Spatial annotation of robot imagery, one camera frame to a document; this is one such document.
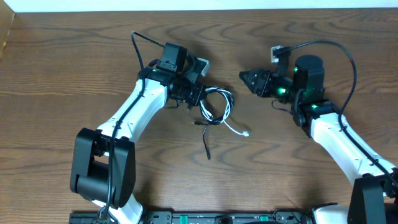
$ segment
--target white cable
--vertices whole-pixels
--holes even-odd
[[[224,123],[225,125],[227,125],[227,127],[233,131],[234,133],[240,135],[240,136],[249,136],[249,132],[248,131],[243,131],[243,132],[239,132],[237,130],[235,130],[234,128],[232,128],[225,120],[228,118],[228,116],[231,114],[233,106],[234,106],[234,98],[233,95],[230,91],[216,87],[216,86],[210,86],[208,88],[205,89],[205,91],[207,93],[214,93],[217,92],[219,94],[221,94],[225,100],[226,100],[226,106],[225,106],[225,111],[223,114],[223,117],[221,120],[215,121],[214,122],[214,117],[213,114],[206,108],[205,106],[205,101],[201,100],[200,101],[200,111],[201,114],[203,116],[203,118],[205,118],[209,123],[213,123],[213,124],[221,124]]]

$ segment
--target green led light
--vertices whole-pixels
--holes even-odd
[[[284,89],[284,88],[279,88],[279,89],[278,89],[278,92],[279,92],[279,94],[284,94],[284,93],[286,93],[286,89]]]
[[[269,219],[268,219],[268,216],[266,216],[266,215],[263,215],[263,216],[260,216],[260,221],[261,222],[266,222],[266,221],[268,221]]]
[[[180,216],[180,224],[188,224],[188,215]]]

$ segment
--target black bracket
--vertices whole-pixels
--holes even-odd
[[[384,176],[369,176],[355,180],[348,210],[348,223],[386,223],[383,188],[381,185],[384,180]]]
[[[152,61],[138,73],[138,77],[146,77],[166,86],[168,99],[198,106],[207,96],[206,85],[198,82],[198,77],[204,77],[209,69],[209,61],[196,58],[186,48],[167,42],[162,58]]]
[[[273,47],[271,48],[271,57],[277,58],[278,69],[274,74],[275,77],[286,77],[289,68],[290,47]]]
[[[123,207],[129,200],[136,183],[134,143],[128,139],[115,139],[112,168],[111,207]],[[107,151],[109,136],[100,131],[83,128],[76,137],[73,153],[70,189],[87,200],[106,202],[108,196],[109,166],[96,161]]]

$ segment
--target black joint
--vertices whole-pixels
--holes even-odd
[[[182,71],[187,56],[187,49],[177,44],[167,42],[162,58],[157,62],[156,68],[166,70],[172,73]]]
[[[231,217],[222,217],[216,224],[233,224],[233,221]]]
[[[94,160],[107,150],[109,136],[83,128],[75,142],[70,189],[87,200],[106,202],[108,197],[109,166]],[[134,143],[122,137],[113,151],[113,193],[111,207],[123,207],[129,200],[136,182]]]
[[[240,72],[239,78],[246,84],[249,90],[260,97],[270,97],[269,83],[272,72],[264,69],[250,69]]]
[[[348,223],[387,223],[382,182],[386,176],[367,176],[354,182]]]
[[[198,106],[200,101],[204,100],[206,97],[206,85],[196,82],[194,85],[192,85],[190,95],[187,99],[185,99],[185,102],[191,106]]]
[[[276,57],[280,57],[280,56],[284,56],[285,57],[285,56],[289,56],[290,52],[291,52],[290,47],[282,47],[280,49],[275,49],[274,50],[274,55]]]

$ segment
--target black cable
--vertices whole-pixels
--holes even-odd
[[[297,110],[297,106],[298,106],[298,104],[299,104],[299,98],[300,98],[300,94],[302,93],[302,92],[304,92],[305,90],[304,89],[299,89],[298,91],[297,91],[297,94],[296,94],[296,98],[294,99],[294,110],[295,111],[298,111]]]
[[[357,72],[356,72],[356,65],[354,62],[354,58],[353,56],[350,54],[350,52],[348,51],[348,49],[346,47],[344,47],[343,45],[330,41],[330,40],[313,40],[313,41],[309,41],[303,44],[299,44],[297,46],[291,47],[289,50],[295,50],[297,48],[300,47],[304,47],[310,44],[330,44],[330,45],[334,45],[336,47],[339,47],[348,57],[349,62],[351,63],[351,66],[353,68],[353,86],[351,87],[351,91],[349,92],[349,95],[347,97],[347,100],[344,102],[343,107],[341,107],[340,112],[338,113],[338,123],[340,125],[341,130],[346,134],[347,138],[377,167],[379,168],[385,175],[386,177],[391,180],[391,182],[395,185],[395,187],[398,187],[398,183],[396,182],[396,180],[394,180],[394,178],[392,178],[392,176],[390,175],[390,173],[382,166],[380,165],[379,161],[375,158],[373,158],[372,155],[370,155],[350,134],[349,132],[346,130],[346,127],[343,125],[343,121],[341,120],[341,117],[343,115],[343,112],[349,102],[349,100],[351,99],[352,95],[354,94],[355,91],[355,86],[356,86],[356,79],[357,79]]]
[[[157,64],[158,61],[159,61],[159,59],[153,59],[152,61],[149,62],[148,66],[153,67],[154,65]]]
[[[164,107],[165,109],[177,109],[180,106],[180,101],[179,100],[175,100],[176,105],[175,106],[167,106]]]
[[[144,35],[142,35],[142,34],[140,34],[140,33],[137,33],[137,32],[135,32],[135,31],[133,31],[132,33],[136,34],[137,36],[139,36],[139,37],[141,37],[141,38],[143,38],[143,39],[148,40],[149,42],[152,42],[152,43],[158,45],[159,47],[163,47],[163,48],[164,48],[164,45],[163,45],[163,44],[161,44],[161,43],[159,43],[159,42],[156,42],[156,41],[154,41],[154,40],[152,40],[152,39],[150,39],[150,38],[148,38],[148,37],[146,37],[146,36],[144,36]]]
[[[205,149],[206,149],[206,154],[207,154],[207,159],[210,160],[210,150],[207,147],[206,144],[206,139],[205,139],[205,135],[206,135],[206,130],[209,127],[209,125],[219,125],[221,123],[224,123],[225,125],[227,125],[227,127],[232,130],[233,132],[235,132],[238,135],[243,135],[243,136],[249,136],[249,133],[247,131],[243,131],[242,133],[237,132],[235,129],[233,129],[225,120],[228,118],[228,116],[232,113],[232,110],[234,108],[234,104],[235,104],[235,99],[234,96],[232,95],[232,93],[228,90],[225,90],[223,88],[217,87],[217,86],[209,86],[206,88],[205,90],[207,92],[207,94],[210,93],[219,93],[220,95],[222,95],[225,100],[226,100],[226,107],[225,107],[225,111],[223,113],[223,115],[221,115],[218,118],[214,119],[213,114],[206,108],[205,106],[205,101],[201,100],[200,101],[200,113],[203,116],[203,118],[205,118],[207,120],[207,123],[201,122],[201,121],[195,121],[193,122],[196,125],[205,125],[205,128],[203,129],[203,134],[202,134],[202,139],[203,139],[203,144],[205,145]]]
[[[207,155],[207,159],[208,159],[208,160],[211,159],[211,156],[210,156],[210,150],[209,150],[209,148],[207,147],[207,144],[206,144],[205,135],[206,135],[207,127],[208,127],[209,125],[210,125],[210,123],[206,124],[205,128],[203,128],[203,133],[202,133],[202,140],[203,140],[203,143],[204,143],[204,145],[205,145],[205,150],[206,150],[206,155]]]
[[[301,223],[301,221],[296,217],[296,215],[294,214],[294,212],[291,211],[291,210],[288,209],[288,208],[280,208],[280,209],[277,209],[277,210],[274,211],[274,213],[272,214],[272,219],[274,219],[276,223],[280,223],[280,222],[278,222],[278,221],[276,220],[276,214],[277,214],[278,212],[280,212],[280,211],[283,211],[283,210],[288,211],[288,212],[291,212],[291,213],[293,214],[294,218],[296,219],[296,221],[297,221],[298,223]]]
[[[277,108],[277,107],[275,107],[275,106],[274,106],[274,103],[275,103],[276,101],[279,101],[279,100],[272,100],[272,102],[271,102],[271,106],[272,106],[273,109],[275,109],[275,110],[280,110],[280,111],[285,111],[286,113],[289,113],[290,115],[293,115],[293,113],[292,113],[290,110],[288,110],[288,109]]]
[[[101,208],[99,209],[98,213],[99,213],[99,214],[102,214],[102,213],[104,212],[104,210],[105,210],[105,206],[101,207]],[[112,213],[108,212],[108,216],[109,216],[111,219],[113,219],[113,222],[110,221],[109,224],[118,223],[118,219],[117,219],[114,215],[112,215]]]
[[[138,61],[139,61],[139,65],[141,68],[141,71],[144,71],[144,63],[142,62],[142,57],[141,54],[139,53],[137,44],[136,44],[136,40],[134,38],[134,34],[138,35],[139,37],[142,37],[146,40],[151,41],[154,44],[160,45],[158,42],[154,41],[154,40],[150,40],[148,37],[145,37],[135,31],[131,32],[131,41],[132,44],[134,46],[134,49],[136,50],[137,53],[137,57],[138,57]],[[114,150],[114,142],[115,142],[115,138],[116,138],[116,134],[120,128],[121,123],[123,122],[123,119],[126,117],[126,115],[130,112],[131,108],[138,102],[138,100],[144,95],[144,91],[145,91],[145,79],[146,77],[143,77],[142,79],[142,88],[141,91],[139,92],[137,98],[130,104],[130,106],[124,111],[124,113],[120,116],[120,118],[118,119],[118,121],[116,122],[113,132],[112,132],[112,136],[111,136],[111,140],[110,140],[110,145],[109,145],[109,162],[108,162],[108,167],[109,167],[109,174],[108,174],[108,196],[106,199],[106,204],[104,207],[100,208],[100,210],[98,211],[97,214],[97,218],[99,220],[104,220],[108,215],[110,215],[109,213],[109,207],[111,206],[111,200],[112,200],[112,163],[113,163],[113,150]]]

